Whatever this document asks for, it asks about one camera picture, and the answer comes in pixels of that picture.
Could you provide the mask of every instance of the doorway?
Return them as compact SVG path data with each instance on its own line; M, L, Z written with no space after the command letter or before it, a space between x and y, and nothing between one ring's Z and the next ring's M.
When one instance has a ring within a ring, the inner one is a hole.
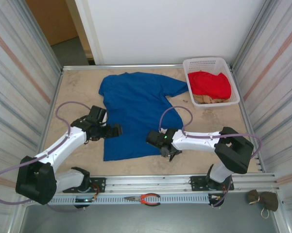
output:
M61 66L94 65L74 0L26 0Z

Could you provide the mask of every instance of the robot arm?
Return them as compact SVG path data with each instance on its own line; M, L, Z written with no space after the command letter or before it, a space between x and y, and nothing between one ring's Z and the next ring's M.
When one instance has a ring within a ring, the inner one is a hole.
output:
M229 127L220 132L192 133L186 135L202 136L201 138L186 137L181 130L167 129L161 133L150 131L147 142L160 149L163 157L173 157L183 150L201 150L216 153L220 162L212 165L206 176L209 187L220 186L233 173L245 174L254 149L253 144L242 136L212 138L213 136L237 133Z
M86 191L90 185L89 172L86 170L72 167L67 172L55 173L62 162L82 144L89 140L97 141L100 138L117 137L122 134L120 125L115 124L112 128L105 124L106 120L106 110L92 106L87 116L75 120L70 125L70 132L67 131L52 146L35 156L39 158L48 154L47 157L19 169L16 192L40 204L46 204L55 193L71 187ZM21 163L35 158L26 156Z

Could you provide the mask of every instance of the black mounting plate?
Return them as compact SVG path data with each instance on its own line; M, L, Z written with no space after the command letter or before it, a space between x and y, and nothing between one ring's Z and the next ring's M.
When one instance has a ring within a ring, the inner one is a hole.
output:
M223 184L228 188L230 182L230 177L227 177ZM191 184L192 191L222 191L223 187L221 186L218 189L211 189L206 183L206 176L191 176L189 184ZM230 186L230 190L234 190L233 181Z
M106 178L104 177L91 177L90 183L95 183L99 187L99 192L104 193L105 192L105 186L106 186ZM96 193L96 190L94 190L91 186L88 188L85 192L80 192L77 188L69 188L63 191L63 193Z

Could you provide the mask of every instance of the white laundry basket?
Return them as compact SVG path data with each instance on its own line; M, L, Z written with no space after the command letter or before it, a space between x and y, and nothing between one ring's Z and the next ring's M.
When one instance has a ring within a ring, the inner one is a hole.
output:
M187 80L187 84L189 88L191 101L195 108L201 109L201 108L222 107L222 106L228 106L231 104L239 103L240 96L239 96L237 87L235 86L229 67L223 58L204 57L204 58L187 59L183 62L183 66L184 66L184 70L186 74L186 80ZM225 103L205 103L205 104L200 104L197 101L195 101L192 95L192 90L191 90L188 74L196 72L196 71L205 71L214 75L223 73L228 78L231 85L231 97L229 101Z

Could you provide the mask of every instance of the orange stripe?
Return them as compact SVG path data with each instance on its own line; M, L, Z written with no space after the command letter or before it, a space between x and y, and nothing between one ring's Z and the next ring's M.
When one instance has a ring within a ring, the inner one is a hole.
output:
M274 65L274 63L277 61L277 59L282 55L282 53L287 49L287 47L292 43L292 32L287 37L283 45L280 47L280 49L277 51L276 55L272 58L272 60L268 63L268 65L265 67L265 69L262 71L262 73L258 76L258 78L255 80L251 88L248 90L248 92L244 96L244 100L247 100L248 96L252 93L252 91L256 88L258 83L262 80L262 78L268 73L270 68Z
M277 180L277 183L279 185L288 184L288 183L291 183L291 182L292 182L292 174L287 175L287 176L283 176L283 177L281 177L280 179Z
M0 37L0 46L6 52L6 54L12 59L15 65L20 69L20 71L25 75L25 77L30 81L30 83L36 88L40 95L46 100L47 103L50 103L51 100L47 94L42 90L34 78L30 75L25 66L20 62L20 60L15 56L15 54L10 50L4 40Z
M5 178L1 178L1 177L0 177L0 184L7 186L7 187L11 187L11 188L15 188L15 186L16 186L15 182L9 181L9 180L7 180Z

